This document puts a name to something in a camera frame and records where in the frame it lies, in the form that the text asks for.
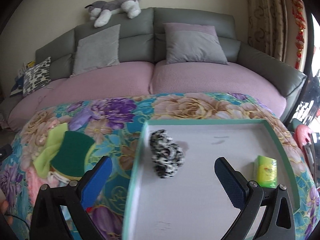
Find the person's left hand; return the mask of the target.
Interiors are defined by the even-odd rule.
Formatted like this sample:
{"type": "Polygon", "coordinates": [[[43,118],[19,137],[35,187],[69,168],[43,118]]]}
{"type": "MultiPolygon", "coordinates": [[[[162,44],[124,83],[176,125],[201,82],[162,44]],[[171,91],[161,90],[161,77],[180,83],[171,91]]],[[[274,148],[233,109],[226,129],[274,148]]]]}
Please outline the person's left hand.
{"type": "Polygon", "coordinates": [[[1,200],[0,203],[1,213],[7,220],[7,223],[11,225],[13,223],[13,217],[8,214],[9,203],[7,200],[1,200]]]}

